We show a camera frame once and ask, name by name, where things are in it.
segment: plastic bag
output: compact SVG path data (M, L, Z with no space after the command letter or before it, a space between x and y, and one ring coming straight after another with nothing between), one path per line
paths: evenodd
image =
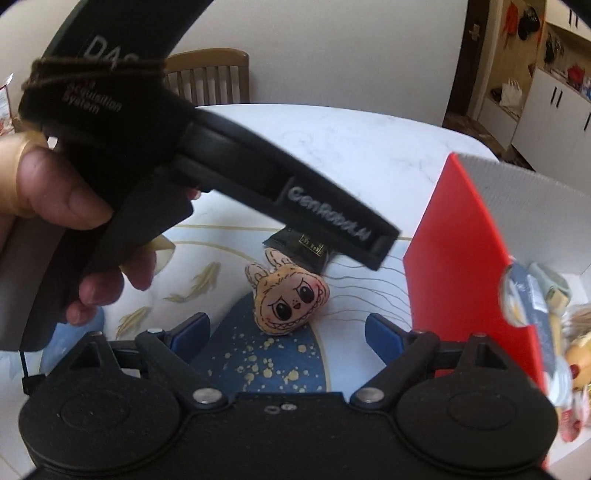
M501 93L501 101L499 105L509 108L520 106L521 94L522 92L519 82L515 79L509 79L508 83L503 83L503 91Z

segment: snack package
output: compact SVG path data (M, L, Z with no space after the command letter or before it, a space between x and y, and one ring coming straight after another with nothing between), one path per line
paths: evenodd
M316 275L322 275L326 265L335 255L334 250L327 245L289 227L271 235L263 245L279 250L291 258L293 263Z
M8 97L8 84L11 80L12 74L0 85L0 136L14 133L12 109L10 107L10 98Z

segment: red bag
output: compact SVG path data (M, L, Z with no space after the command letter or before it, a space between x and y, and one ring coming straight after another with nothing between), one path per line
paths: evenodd
M578 65L573 65L568 69L567 73L569 74L569 83L575 88L580 89L585 77L585 69L582 69Z

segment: metal rivet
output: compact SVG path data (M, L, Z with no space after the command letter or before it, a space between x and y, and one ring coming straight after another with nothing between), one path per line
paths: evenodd
M277 407L276 405L267 405L265 407L265 413L268 413L269 415L277 415L280 412L281 412L281 409L279 407Z
M386 395L379 388L365 387L357 390L355 396L363 403L377 403L382 401Z
M204 405L211 405L223 397L222 392L215 388L200 388L193 392L193 398Z
M281 409L285 411L294 411L297 410L297 405L294 405L293 403L284 403L281 406Z

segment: plush toy face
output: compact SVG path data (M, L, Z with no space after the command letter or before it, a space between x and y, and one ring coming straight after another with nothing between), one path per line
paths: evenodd
M246 268L248 281L255 290L255 321L269 335L285 335L305 324L326 303L329 286L277 250L267 248L265 256L274 271L259 264Z

